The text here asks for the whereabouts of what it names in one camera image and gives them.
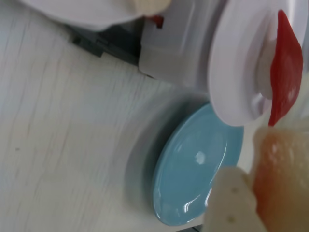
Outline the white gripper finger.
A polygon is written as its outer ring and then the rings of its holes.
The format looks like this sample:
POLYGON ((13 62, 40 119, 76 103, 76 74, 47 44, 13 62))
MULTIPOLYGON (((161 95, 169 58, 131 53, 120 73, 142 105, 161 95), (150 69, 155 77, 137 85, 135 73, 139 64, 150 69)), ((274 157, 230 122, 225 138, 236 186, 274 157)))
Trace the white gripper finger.
POLYGON ((222 168, 207 199, 205 232, 261 232, 257 201, 248 175, 240 168, 222 168))

